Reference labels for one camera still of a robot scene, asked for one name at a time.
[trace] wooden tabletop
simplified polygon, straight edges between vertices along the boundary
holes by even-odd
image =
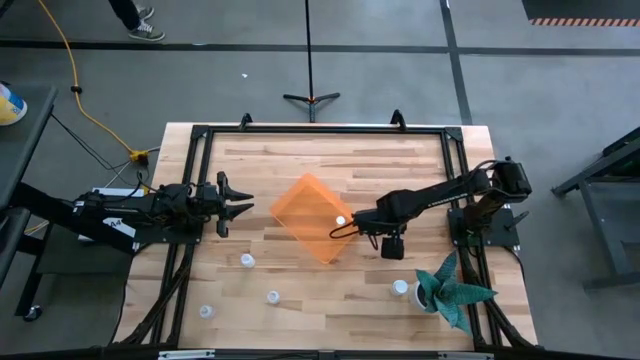
[[[181,181],[192,125],[167,124],[155,187]],[[463,134],[470,167],[494,158],[487,127],[466,126]],[[429,209],[409,224],[404,260],[381,259],[366,237],[359,237],[330,265],[316,260],[269,212],[305,173],[319,178],[354,211],[374,207],[391,190],[442,182],[437,136],[217,134],[211,159],[208,178],[215,181],[215,174],[225,171],[232,188],[255,195],[255,207],[230,225],[227,239],[216,235],[215,223],[206,225],[191,271],[181,348],[472,349],[471,338],[451,329],[441,315],[423,313],[407,296],[390,293],[394,280],[415,282],[414,269],[434,272],[453,250],[448,206]],[[126,337],[157,299],[166,251],[166,245],[152,245],[134,259],[116,340]],[[254,256],[255,268],[241,265],[243,253]],[[536,343],[518,263],[501,248],[487,248],[487,261],[497,303]],[[271,290],[280,293],[277,306],[266,302]],[[215,316],[201,319],[202,305],[213,306]],[[480,316],[489,338],[482,305]]]

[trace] orange translucent box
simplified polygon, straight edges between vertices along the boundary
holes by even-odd
[[[311,174],[303,175],[271,207],[271,214],[318,260],[328,264],[356,234],[332,239],[329,233],[351,222],[351,209]]]

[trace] wheel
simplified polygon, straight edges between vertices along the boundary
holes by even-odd
[[[38,318],[42,315],[42,308],[40,305],[33,305],[29,308],[29,313],[22,317],[22,320],[26,322],[32,322],[38,320]]]

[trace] person's foot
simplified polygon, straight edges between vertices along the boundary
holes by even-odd
[[[155,9],[151,6],[147,8],[136,4],[136,9],[138,10],[138,16],[140,17],[140,20],[150,19],[155,13]]]
[[[140,20],[140,25],[134,30],[129,31],[129,37],[136,40],[156,42],[164,39],[162,31],[155,31],[153,26]]]

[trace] gray floor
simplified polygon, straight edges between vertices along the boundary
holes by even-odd
[[[103,0],[49,1],[70,38],[128,41]],[[151,21],[167,42],[304,43],[303,7],[293,0],[156,0]],[[312,0],[319,44],[444,45],[437,0]],[[450,0],[460,46],[637,48],[640,28],[533,27],[518,0]],[[16,2],[0,37],[55,40],[35,0]],[[304,53],[76,51],[86,109],[137,148],[157,146],[170,121],[305,122],[281,99],[306,94]],[[460,124],[448,55],[314,54],[316,93],[343,97],[320,122],[383,123],[402,109],[410,123]],[[578,194],[548,191],[638,126],[640,58],[461,58],[474,124],[488,125],[497,154],[526,167],[534,194],[519,210],[527,291],[539,342],[549,349],[639,357],[640,288],[585,293],[581,282],[607,274]],[[0,49],[0,79],[61,89],[56,114],[113,162],[124,151],[75,108],[64,51]],[[134,173],[125,173],[133,179]],[[47,126],[26,179],[72,198],[112,174],[55,123]],[[15,261],[0,307],[12,309],[28,257]],[[87,347],[108,342],[119,313],[121,277],[50,276],[38,294],[43,317],[25,324],[0,314],[0,352]],[[78,292],[80,286],[84,291]]]

